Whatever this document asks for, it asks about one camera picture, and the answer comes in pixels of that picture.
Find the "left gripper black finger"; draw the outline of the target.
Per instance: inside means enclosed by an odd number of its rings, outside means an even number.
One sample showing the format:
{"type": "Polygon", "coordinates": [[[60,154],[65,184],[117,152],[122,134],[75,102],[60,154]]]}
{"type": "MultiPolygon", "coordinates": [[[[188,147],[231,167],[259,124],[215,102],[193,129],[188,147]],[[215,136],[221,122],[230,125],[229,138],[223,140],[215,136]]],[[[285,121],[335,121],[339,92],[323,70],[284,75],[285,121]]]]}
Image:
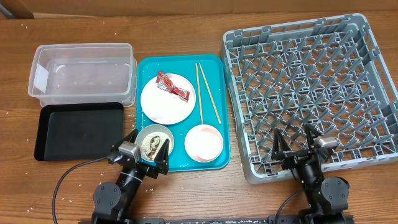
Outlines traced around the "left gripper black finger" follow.
{"type": "Polygon", "coordinates": [[[158,173],[167,174],[169,171],[169,139],[166,139],[159,149],[154,162],[158,173]]]}
{"type": "Polygon", "coordinates": [[[112,145],[111,152],[118,151],[118,147],[124,142],[128,141],[131,143],[135,143],[136,138],[138,135],[138,130],[134,129],[131,131],[126,137],[124,137],[122,140],[118,141],[116,144],[112,145]]]}

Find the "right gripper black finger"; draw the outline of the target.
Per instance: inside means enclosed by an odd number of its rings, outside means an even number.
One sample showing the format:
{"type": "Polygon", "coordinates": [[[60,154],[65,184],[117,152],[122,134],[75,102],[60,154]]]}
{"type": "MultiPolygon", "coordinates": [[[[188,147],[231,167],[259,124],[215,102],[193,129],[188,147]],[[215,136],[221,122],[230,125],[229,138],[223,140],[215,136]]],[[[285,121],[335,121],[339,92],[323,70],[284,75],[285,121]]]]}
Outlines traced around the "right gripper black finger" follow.
{"type": "Polygon", "coordinates": [[[303,128],[306,134],[308,148],[313,149],[312,146],[314,145],[315,139],[321,136],[322,133],[316,130],[311,124],[308,123],[305,123],[303,128]]]}
{"type": "Polygon", "coordinates": [[[272,147],[272,155],[276,156],[282,152],[289,152],[289,151],[291,151],[290,146],[286,143],[280,130],[275,128],[274,142],[273,142],[273,147],[272,147]]]}

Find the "grey bowl with rice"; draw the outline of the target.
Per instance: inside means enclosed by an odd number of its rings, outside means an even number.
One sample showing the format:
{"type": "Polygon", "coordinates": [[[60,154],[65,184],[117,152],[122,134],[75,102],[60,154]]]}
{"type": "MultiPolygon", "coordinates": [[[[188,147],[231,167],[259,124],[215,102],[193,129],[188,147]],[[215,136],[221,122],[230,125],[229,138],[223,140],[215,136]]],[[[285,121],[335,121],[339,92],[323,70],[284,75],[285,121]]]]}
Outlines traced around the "grey bowl with rice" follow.
{"type": "Polygon", "coordinates": [[[146,161],[153,162],[166,139],[169,140],[170,155],[174,148],[174,137],[171,131],[160,124],[145,127],[136,138],[136,144],[141,150],[141,157],[146,161]]]}

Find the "red snack wrapper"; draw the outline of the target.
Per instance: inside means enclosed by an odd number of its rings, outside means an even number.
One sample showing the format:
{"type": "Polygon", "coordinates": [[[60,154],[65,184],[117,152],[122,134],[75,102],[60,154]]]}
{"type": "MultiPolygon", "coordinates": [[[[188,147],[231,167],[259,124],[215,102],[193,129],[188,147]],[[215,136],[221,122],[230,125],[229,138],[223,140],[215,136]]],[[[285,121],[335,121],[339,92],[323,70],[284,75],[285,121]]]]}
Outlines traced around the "red snack wrapper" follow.
{"type": "Polygon", "coordinates": [[[156,78],[157,88],[167,91],[173,95],[178,96],[181,100],[187,102],[189,100],[190,92],[183,88],[177,87],[173,81],[163,72],[159,71],[156,78]]]}

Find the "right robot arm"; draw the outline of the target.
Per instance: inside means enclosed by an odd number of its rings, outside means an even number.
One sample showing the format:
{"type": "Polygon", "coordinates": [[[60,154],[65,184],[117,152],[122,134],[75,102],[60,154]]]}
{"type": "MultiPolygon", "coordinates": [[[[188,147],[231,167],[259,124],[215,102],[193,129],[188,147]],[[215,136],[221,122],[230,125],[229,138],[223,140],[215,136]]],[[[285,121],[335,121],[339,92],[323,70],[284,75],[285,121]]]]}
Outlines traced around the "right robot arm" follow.
{"type": "Polygon", "coordinates": [[[326,162],[338,147],[334,137],[322,135],[312,125],[304,125],[307,148],[293,151],[285,141],[279,129],[274,130],[274,143],[271,159],[281,161],[283,170],[291,171],[294,178],[301,182],[302,190],[308,201],[308,208],[299,211],[296,216],[280,215],[284,206],[300,192],[296,192],[279,207],[275,223],[354,223],[352,216],[346,216],[348,209],[349,183],[342,177],[324,177],[322,164],[326,162]]]}

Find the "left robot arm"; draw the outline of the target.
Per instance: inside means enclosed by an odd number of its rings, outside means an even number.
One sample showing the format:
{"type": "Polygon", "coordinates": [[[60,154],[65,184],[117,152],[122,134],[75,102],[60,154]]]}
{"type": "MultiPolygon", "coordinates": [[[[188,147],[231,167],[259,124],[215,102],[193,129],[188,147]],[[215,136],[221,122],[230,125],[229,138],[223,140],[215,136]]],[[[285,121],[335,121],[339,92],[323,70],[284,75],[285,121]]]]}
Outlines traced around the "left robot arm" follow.
{"type": "Polygon", "coordinates": [[[159,174],[168,173],[170,141],[167,139],[160,145],[155,164],[150,165],[140,161],[141,150],[136,144],[138,134],[138,130],[133,130],[117,142],[106,157],[109,164],[117,163],[123,168],[117,181],[105,182],[96,188],[92,223],[135,223],[129,211],[144,177],[156,179],[159,174]]]}

